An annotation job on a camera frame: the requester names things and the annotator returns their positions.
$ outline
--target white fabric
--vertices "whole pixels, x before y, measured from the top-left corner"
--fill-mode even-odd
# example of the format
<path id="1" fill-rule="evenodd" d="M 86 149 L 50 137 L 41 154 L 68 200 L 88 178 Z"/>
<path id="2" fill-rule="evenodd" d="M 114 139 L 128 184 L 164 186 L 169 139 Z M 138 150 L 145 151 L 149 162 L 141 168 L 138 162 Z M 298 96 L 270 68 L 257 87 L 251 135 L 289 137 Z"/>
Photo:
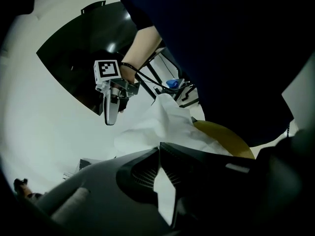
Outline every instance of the white fabric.
<path id="1" fill-rule="evenodd" d="M 122 156 L 157 147 L 160 142 L 174 143 L 204 152 L 231 155 L 218 141 L 192 124 L 188 109 L 180 108 L 168 94 L 157 96 L 138 123 L 119 135 L 115 147 Z"/>

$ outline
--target dark clothing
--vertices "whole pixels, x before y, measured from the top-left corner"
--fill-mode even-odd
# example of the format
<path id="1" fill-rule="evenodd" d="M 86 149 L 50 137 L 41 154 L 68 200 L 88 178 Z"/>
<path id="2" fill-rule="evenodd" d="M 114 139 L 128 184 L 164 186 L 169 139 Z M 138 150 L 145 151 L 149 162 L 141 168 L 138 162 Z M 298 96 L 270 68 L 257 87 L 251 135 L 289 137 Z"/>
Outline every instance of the dark clothing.
<path id="1" fill-rule="evenodd" d="M 293 116 L 281 93 L 314 49 L 312 0 L 121 1 L 138 29 L 157 28 L 206 120 L 251 147 L 285 132 Z"/>

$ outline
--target yellow object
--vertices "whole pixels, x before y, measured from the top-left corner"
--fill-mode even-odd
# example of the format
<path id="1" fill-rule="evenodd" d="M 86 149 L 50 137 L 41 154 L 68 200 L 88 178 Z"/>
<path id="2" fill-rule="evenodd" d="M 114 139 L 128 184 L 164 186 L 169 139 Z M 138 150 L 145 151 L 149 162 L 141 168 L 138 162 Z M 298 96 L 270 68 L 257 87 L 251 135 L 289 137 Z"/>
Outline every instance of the yellow object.
<path id="1" fill-rule="evenodd" d="M 232 130 L 205 120 L 198 120 L 193 125 L 203 133 L 216 139 L 233 156 L 255 159 L 250 147 Z"/>

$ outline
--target dark sleeve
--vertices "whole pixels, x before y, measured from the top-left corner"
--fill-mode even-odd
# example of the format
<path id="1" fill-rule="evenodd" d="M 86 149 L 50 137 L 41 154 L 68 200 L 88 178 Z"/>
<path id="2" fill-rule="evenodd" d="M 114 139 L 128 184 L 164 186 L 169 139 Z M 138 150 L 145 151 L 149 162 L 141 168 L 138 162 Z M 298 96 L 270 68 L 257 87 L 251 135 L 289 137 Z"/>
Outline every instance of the dark sleeve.
<path id="1" fill-rule="evenodd" d="M 153 26 L 148 15 L 138 7 L 134 6 L 129 0 L 120 0 L 131 16 L 132 21 L 136 24 L 137 29 L 141 30 Z"/>

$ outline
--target blue object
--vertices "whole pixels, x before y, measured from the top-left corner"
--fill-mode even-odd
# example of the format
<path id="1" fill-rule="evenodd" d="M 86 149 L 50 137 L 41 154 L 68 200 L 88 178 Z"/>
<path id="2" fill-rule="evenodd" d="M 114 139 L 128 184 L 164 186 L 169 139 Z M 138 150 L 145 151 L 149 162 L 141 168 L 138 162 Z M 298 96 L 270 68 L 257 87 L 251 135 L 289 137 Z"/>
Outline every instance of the blue object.
<path id="1" fill-rule="evenodd" d="M 178 85 L 179 85 L 178 80 L 169 80 L 166 83 L 170 89 L 176 89 L 178 88 Z"/>

